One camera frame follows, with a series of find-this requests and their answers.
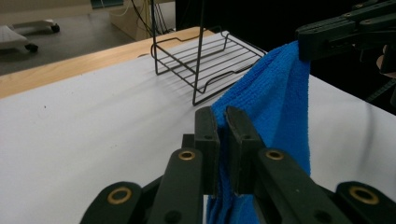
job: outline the wooden edge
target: wooden edge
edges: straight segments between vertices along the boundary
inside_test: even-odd
[[[204,36],[212,34],[209,31],[204,32]],[[160,35],[157,37],[157,41],[172,37],[178,37],[184,40],[198,35],[199,27],[193,27],[167,35]],[[170,40],[161,43],[161,46],[164,49],[169,49],[180,44],[181,42],[177,40]],[[113,49],[105,49],[57,63],[50,63],[0,76],[0,99],[116,63],[123,63],[144,54],[150,54],[151,45],[152,38],[145,39]]]

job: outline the blue towel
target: blue towel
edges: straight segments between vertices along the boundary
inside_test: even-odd
[[[265,145],[286,150],[310,174],[309,72],[310,62],[299,60],[297,41],[269,51],[211,106],[219,129],[226,129],[226,106],[243,109]],[[206,222],[259,223],[253,207],[253,196],[236,196],[231,192],[226,150],[226,147],[221,148],[219,195],[217,198],[208,198]]]

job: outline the table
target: table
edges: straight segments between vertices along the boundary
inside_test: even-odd
[[[149,42],[0,79],[0,223],[79,223],[106,186],[145,186],[163,174],[182,135],[193,133],[195,110],[216,98],[192,106],[190,87],[156,76],[151,57],[138,57]],[[314,181],[334,190],[357,180],[396,200],[396,118],[309,81]]]

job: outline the gray floor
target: gray floor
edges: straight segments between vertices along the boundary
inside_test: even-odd
[[[61,28],[59,33],[53,33],[50,27],[16,28],[17,33],[38,45],[38,51],[32,53],[24,47],[0,49],[0,75],[134,42],[111,24],[108,12],[54,21]]]

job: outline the caster wheel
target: caster wheel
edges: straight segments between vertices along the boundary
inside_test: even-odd
[[[58,24],[51,26],[50,29],[52,30],[53,33],[58,33],[61,31],[61,27],[59,27]]]
[[[30,52],[32,52],[32,53],[35,53],[38,50],[38,46],[35,45],[35,44],[28,44],[28,45],[25,46],[25,48],[27,50],[29,50]]]

